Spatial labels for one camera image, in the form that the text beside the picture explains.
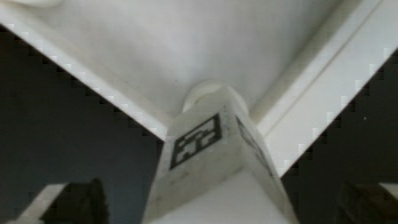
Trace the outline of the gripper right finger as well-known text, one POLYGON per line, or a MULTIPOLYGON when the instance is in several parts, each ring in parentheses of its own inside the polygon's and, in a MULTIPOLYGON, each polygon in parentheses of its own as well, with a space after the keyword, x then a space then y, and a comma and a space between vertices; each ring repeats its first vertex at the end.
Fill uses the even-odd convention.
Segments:
POLYGON ((334 224, 398 224, 398 183, 342 185, 334 224))

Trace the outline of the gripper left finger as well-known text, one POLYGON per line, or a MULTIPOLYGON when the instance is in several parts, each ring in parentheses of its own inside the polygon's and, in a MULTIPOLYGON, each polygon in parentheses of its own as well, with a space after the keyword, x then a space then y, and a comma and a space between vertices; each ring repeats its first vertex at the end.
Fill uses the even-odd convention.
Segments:
POLYGON ((11 224, 111 224, 100 179, 50 184, 11 224))

